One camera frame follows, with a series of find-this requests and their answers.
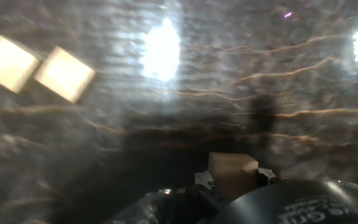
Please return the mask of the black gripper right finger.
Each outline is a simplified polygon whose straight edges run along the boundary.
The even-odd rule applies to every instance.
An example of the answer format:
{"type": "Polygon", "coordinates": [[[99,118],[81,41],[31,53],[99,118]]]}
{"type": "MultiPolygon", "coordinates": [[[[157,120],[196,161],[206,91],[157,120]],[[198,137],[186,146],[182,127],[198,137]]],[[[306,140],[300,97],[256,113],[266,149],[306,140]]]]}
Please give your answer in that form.
{"type": "Polygon", "coordinates": [[[271,185],[279,182],[279,177],[270,169],[258,168],[259,185],[271,185]]]}

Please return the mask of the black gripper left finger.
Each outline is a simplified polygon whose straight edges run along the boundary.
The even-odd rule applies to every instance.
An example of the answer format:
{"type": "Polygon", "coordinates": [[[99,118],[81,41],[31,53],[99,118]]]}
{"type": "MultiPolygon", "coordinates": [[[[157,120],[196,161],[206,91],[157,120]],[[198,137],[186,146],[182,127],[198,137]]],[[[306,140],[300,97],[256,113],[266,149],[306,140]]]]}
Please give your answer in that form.
{"type": "Polygon", "coordinates": [[[156,202],[157,220],[163,224],[209,223],[230,200],[219,191],[210,172],[195,174],[195,183],[180,189],[165,189],[156,202]]]}

